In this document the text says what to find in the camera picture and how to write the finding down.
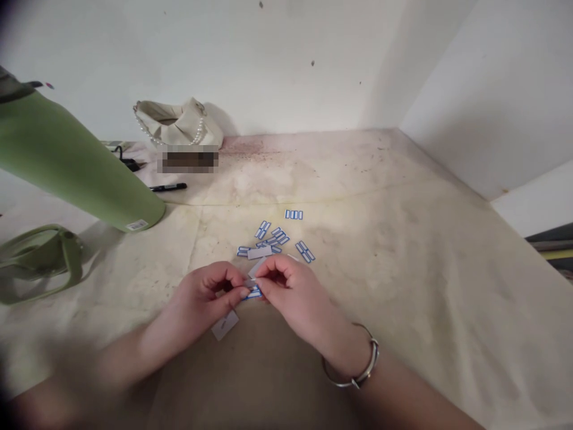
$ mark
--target wrist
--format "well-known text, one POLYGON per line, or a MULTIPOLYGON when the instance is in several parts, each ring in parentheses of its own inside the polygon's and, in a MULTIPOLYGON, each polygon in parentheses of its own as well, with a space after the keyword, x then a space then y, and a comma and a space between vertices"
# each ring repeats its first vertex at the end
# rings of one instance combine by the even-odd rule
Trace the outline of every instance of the wrist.
POLYGON ((340 376, 359 376, 367 368, 372 355, 368 333, 345 317, 333 324, 317 350, 340 376))

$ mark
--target green water bottle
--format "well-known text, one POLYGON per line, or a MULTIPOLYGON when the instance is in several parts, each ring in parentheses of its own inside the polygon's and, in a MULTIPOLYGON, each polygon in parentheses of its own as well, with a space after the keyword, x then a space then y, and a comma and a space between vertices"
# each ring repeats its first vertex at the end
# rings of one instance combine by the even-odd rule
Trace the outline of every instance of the green water bottle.
POLYGON ((0 168, 124 231, 165 203, 71 113, 0 67, 0 168))

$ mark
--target pen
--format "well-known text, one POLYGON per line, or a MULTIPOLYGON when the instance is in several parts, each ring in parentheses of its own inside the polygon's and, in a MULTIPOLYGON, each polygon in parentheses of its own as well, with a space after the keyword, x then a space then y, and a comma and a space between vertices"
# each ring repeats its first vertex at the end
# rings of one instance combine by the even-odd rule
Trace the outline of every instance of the pen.
POLYGON ((172 191, 176 189, 186 189, 187 184, 185 182, 180 182, 178 184, 170 184, 170 185, 159 185, 155 187, 149 187, 149 189, 153 192, 163 192, 163 191, 172 191))

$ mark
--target white wall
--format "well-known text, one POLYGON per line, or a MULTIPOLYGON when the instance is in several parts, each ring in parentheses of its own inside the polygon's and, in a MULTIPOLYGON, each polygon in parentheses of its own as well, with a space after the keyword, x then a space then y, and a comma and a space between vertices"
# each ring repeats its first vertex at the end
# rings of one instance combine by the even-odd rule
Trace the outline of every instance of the white wall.
POLYGON ((573 2, 479 0, 401 129, 487 200, 572 159, 573 2))
POLYGON ((493 200, 523 237, 573 222, 573 160, 493 200))
POLYGON ((392 127, 475 0, 262 3, 27 1, 0 63, 102 140, 143 138, 137 100, 191 95, 227 135, 392 127))

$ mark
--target bangle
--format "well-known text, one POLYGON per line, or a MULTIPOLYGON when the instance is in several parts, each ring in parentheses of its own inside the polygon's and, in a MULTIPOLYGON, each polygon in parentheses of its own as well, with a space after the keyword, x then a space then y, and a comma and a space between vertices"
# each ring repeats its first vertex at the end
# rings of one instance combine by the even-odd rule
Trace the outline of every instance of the bangle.
POLYGON ((378 361, 378 355, 380 354, 380 350, 379 350, 378 341, 376 339, 374 339, 374 337, 372 336, 372 333, 370 333, 370 331, 364 325, 358 324, 357 322, 353 322, 352 324, 357 325, 358 327, 362 327, 364 330, 366 330, 366 332, 370 336, 370 344, 372 344, 372 357, 370 358, 370 363, 368 363, 366 370, 364 370, 358 377, 351 378, 350 382, 336 382, 328 374, 328 369, 326 367, 326 360, 323 356, 321 356, 322 357, 322 368, 324 369, 324 373, 326 373, 326 377, 328 378, 328 380, 330 382, 332 382, 334 385, 336 385, 337 387, 347 388, 350 386, 354 386, 354 387, 360 389, 362 384, 364 384, 364 382, 372 374, 372 371, 373 371, 374 367, 376 366, 376 362, 378 361))

